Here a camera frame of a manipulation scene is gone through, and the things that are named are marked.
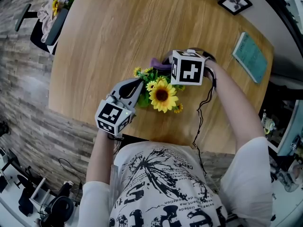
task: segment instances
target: wooden table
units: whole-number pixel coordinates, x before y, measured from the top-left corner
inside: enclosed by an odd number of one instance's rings
[[[260,85],[255,84],[232,51],[246,31],[268,60]],[[119,81],[147,68],[171,49],[199,47],[213,54],[259,111],[273,60],[273,46],[242,16],[233,16],[217,0],[75,0],[62,29],[53,62],[49,108],[95,125],[94,115]],[[187,86],[178,93],[180,114],[137,107],[137,117],[123,133],[148,140],[191,145],[198,127],[196,108],[211,83]],[[226,115],[214,96],[203,108],[197,140],[202,150],[234,153],[235,140]]]

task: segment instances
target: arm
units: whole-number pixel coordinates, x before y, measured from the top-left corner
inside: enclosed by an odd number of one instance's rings
[[[114,141],[107,133],[99,130],[86,173],[86,182],[103,182],[109,184],[110,169],[113,164]]]
[[[86,173],[83,186],[78,227],[108,226],[110,209],[109,180],[113,163],[114,141],[107,133],[99,130]]]
[[[205,64],[216,75],[216,92],[236,136],[236,151],[253,138],[264,136],[258,114],[239,86],[217,63],[207,60]]]

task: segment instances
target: gray floor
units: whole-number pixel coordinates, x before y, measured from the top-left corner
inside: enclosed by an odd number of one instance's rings
[[[97,129],[48,109],[53,56],[30,42],[37,19],[24,20],[20,30],[14,31],[18,14],[27,3],[32,4],[32,11],[38,11],[45,1],[0,1],[0,35],[8,35],[7,39],[0,36],[0,118],[11,129],[11,135],[0,138],[0,146],[12,149],[23,167],[31,165],[54,190],[64,180],[79,184],[76,177],[60,167],[58,158],[69,160],[85,172]],[[215,181],[233,159],[233,155],[213,153],[203,153],[202,157]]]

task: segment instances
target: sunflower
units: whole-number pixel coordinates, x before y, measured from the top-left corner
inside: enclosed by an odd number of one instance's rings
[[[179,104],[178,106],[175,107],[174,113],[178,114],[183,110],[183,105]]]
[[[147,83],[146,88],[147,91],[152,91],[152,89],[157,85],[157,82],[155,81],[150,81],[149,83]]]
[[[164,76],[160,76],[157,78],[156,82],[159,83],[160,81],[166,82],[166,79]]]
[[[55,17],[58,13],[59,1],[53,0],[53,16]]]
[[[146,69],[144,70],[144,73],[145,73],[145,74],[148,74],[148,73],[150,73],[152,70],[153,70],[153,67],[146,68]]]
[[[136,78],[138,78],[140,73],[141,73],[141,68],[140,68],[140,67],[136,67],[136,68],[134,69],[134,76],[135,76]]]
[[[152,88],[149,99],[154,109],[166,113],[167,110],[172,110],[172,107],[176,106],[176,101],[179,100],[177,96],[174,96],[176,93],[176,89],[170,83],[160,80]]]

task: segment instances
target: picture frame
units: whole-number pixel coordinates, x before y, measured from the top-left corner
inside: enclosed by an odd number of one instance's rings
[[[252,6],[252,3],[249,0],[219,0],[218,4],[233,15]]]

